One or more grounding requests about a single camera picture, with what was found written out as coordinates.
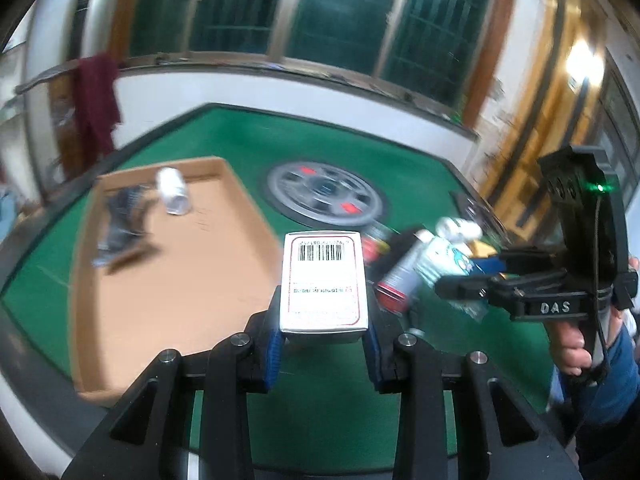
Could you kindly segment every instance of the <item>barcode number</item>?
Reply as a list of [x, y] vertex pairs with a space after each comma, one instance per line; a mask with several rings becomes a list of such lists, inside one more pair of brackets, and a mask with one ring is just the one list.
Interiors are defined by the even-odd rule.
[[300, 244], [299, 262], [335, 262], [342, 259], [342, 243]]

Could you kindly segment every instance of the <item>small carton box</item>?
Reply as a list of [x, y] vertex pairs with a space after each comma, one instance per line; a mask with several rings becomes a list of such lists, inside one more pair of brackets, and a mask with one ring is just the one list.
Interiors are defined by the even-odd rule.
[[[108, 273], [92, 266], [109, 214], [105, 199], [178, 169], [191, 211], [146, 216], [148, 253]], [[242, 332], [280, 281], [274, 233], [222, 158], [165, 162], [99, 177], [76, 241], [69, 291], [72, 376], [82, 397], [113, 404], [165, 348], [187, 355]]]
[[280, 296], [280, 330], [287, 338], [349, 342], [368, 326], [360, 234], [287, 234]]

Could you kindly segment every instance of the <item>green table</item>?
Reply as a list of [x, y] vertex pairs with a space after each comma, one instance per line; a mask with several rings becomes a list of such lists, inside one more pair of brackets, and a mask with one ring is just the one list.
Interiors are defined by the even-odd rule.
[[[386, 195], [384, 221], [398, 230], [420, 223], [433, 228], [441, 216], [455, 216], [449, 192], [463, 190], [446, 165], [428, 155], [340, 128], [228, 108], [194, 117], [123, 168], [207, 155], [229, 161], [281, 238], [305, 229], [271, 208], [260, 192], [266, 171], [282, 161], [321, 160], [361, 175]], [[66, 375], [66, 295], [84, 207], [82, 199], [49, 230], [2, 298], [26, 337]], [[478, 323], [430, 293], [421, 305], [427, 341], [458, 354], [484, 351], [539, 412], [545, 409], [552, 363], [542, 326], [510, 323], [499, 309]], [[453, 452], [452, 406], [446, 401]], [[393, 465], [399, 397], [374, 391], [360, 343], [287, 346], [275, 388], [268, 396], [250, 396], [248, 409], [256, 465], [315, 474]]]

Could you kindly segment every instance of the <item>maroon cloth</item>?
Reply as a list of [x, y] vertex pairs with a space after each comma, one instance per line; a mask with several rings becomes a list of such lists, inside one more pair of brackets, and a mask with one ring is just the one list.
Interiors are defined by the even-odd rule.
[[107, 54], [78, 60], [74, 75], [76, 124], [85, 160], [94, 162], [97, 153], [114, 150], [111, 131], [120, 122], [120, 110], [113, 92], [118, 66]]

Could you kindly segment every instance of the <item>silver screw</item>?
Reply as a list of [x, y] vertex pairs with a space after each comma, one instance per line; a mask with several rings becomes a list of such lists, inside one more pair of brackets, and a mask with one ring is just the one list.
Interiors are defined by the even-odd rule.
[[402, 346], [413, 346], [418, 342], [418, 339], [415, 335], [405, 332], [398, 336], [398, 342]]
[[486, 354], [480, 351], [471, 352], [471, 355], [469, 356], [469, 358], [473, 362], [475, 362], [477, 365], [483, 365], [485, 362], [488, 361]]
[[178, 357], [178, 352], [176, 352], [172, 348], [168, 348], [167, 350], [162, 350], [158, 354], [158, 360], [161, 363], [170, 363], [171, 361], [173, 361], [177, 357]]
[[244, 346], [249, 344], [249, 341], [251, 341], [251, 338], [244, 332], [238, 332], [237, 334], [233, 334], [231, 336], [231, 344], [233, 346]]

